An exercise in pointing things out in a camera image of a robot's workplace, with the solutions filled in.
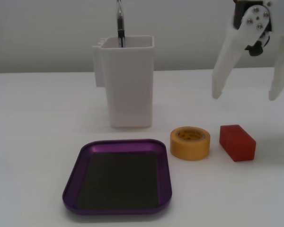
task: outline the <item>tape roll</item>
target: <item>tape roll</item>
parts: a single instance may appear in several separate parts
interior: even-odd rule
[[[177,128],[170,134],[170,152],[184,160],[200,160],[209,154],[210,134],[196,127]]]

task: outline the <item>white pen holder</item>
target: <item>white pen holder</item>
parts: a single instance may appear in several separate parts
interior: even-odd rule
[[[152,124],[154,38],[118,37],[93,46],[97,87],[105,87],[112,127],[148,127]]]

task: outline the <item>table surface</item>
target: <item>table surface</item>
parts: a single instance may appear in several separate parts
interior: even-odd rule
[[[219,100],[211,70],[154,73],[153,126],[109,127],[104,88],[93,73],[0,74],[0,227],[284,226],[284,91],[268,100],[273,68],[233,70]],[[257,142],[235,163],[219,145],[221,125],[239,124]],[[208,158],[169,152],[169,134],[211,134]],[[168,149],[173,196],[160,213],[77,217],[62,192],[81,147],[95,140],[152,138]]]

